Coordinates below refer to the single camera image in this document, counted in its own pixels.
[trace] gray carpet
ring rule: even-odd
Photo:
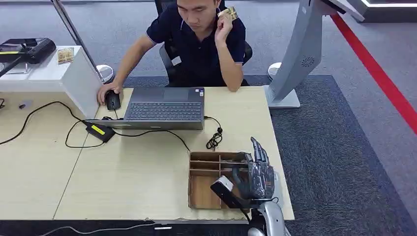
[[[251,85],[266,76],[245,76]],[[164,86],[165,77],[130,77],[125,87]],[[293,236],[416,236],[417,229],[332,76],[309,76],[297,87],[300,109],[271,110],[295,220]],[[35,235],[71,225],[82,231],[137,221],[2,221],[0,235]],[[243,225],[175,225],[116,235],[242,236]],[[57,235],[76,235],[65,230]],[[113,235],[96,233],[94,235]]]

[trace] robotic hand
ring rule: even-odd
[[[250,153],[241,152],[248,163],[248,178],[245,181],[239,174],[239,167],[232,167],[233,180],[242,198],[232,193],[233,183],[225,176],[219,178],[211,189],[229,208],[250,209],[252,226],[249,236],[291,236],[284,225],[284,217],[278,197],[280,184],[278,174],[269,165],[267,152],[253,137],[254,159]]]
[[[253,137],[250,141],[253,144],[255,160],[250,153],[240,153],[248,163],[248,181],[240,177],[237,166],[232,168],[233,180],[243,199],[271,199],[275,190],[273,167],[269,165],[267,152],[261,144]]]

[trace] cardboard box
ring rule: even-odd
[[[239,166],[240,174],[247,175],[247,161],[237,152],[192,152],[190,153],[188,178],[188,206],[199,209],[227,209],[228,207],[210,189],[221,176],[231,182],[232,167]],[[236,186],[232,192],[240,196]]]

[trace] chair armrest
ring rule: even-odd
[[[247,61],[252,57],[252,53],[252,48],[245,41],[245,56],[243,57],[243,65],[245,65],[245,63],[247,63]]]

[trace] red floor stripe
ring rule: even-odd
[[[336,26],[339,28],[342,35],[348,41],[349,45],[356,53],[357,57],[362,61],[363,65],[369,71],[371,76],[377,82],[379,87],[401,114],[404,120],[412,128],[415,134],[417,134],[417,113],[404,97],[404,95],[398,90],[397,86],[392,82],[381,66],[372,57],[365,46],[359,41],[356,35],[352,32],[349,26],[344,22],[339,14],[331,15]]]

